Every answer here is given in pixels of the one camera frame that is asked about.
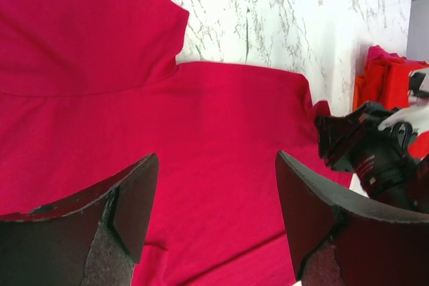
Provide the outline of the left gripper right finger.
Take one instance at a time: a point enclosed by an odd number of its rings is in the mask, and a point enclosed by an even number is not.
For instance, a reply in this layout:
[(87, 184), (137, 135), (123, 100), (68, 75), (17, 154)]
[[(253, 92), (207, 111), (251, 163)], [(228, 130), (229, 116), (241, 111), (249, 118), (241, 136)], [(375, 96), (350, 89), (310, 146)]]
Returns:
[(303, 285), (427, 285), (428, 215), (366, 198), (284, 152), (275, 159), (294, 276)]

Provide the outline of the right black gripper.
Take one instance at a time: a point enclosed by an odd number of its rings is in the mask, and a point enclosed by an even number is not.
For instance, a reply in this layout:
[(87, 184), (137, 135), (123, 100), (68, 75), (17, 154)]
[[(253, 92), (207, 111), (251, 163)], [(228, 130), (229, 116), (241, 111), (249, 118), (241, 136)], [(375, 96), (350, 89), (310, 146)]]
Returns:
[(410, 143), (428, 132), (428, 106), (387, 110), (366, 102), (345, 117), (318, 116), (318, 153), (333, 171), (357, 174), (367, 195), (397, 208), (428, 213), (428, 156)]

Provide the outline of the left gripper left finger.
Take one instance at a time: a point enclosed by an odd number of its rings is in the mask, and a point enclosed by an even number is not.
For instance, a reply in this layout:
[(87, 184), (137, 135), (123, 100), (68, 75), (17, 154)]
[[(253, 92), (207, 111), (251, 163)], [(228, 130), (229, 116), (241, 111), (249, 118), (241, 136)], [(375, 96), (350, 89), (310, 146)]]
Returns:
[(129, 285), (154, 204), (158, 157), (30, 213), (1, 217), (2, 285)]

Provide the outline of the magenta t shirt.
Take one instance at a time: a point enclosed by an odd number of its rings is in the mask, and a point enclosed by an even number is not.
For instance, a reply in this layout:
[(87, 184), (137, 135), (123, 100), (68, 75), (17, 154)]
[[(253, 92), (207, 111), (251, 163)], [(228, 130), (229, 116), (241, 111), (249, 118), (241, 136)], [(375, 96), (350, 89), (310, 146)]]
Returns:
[(318, 156), (301, 74), (177, 63), (170, 0), (1, 0), (1, 212), (64, 198), (155, 153), (160, 174), (134, 285), (292, 285), (275, 178)]

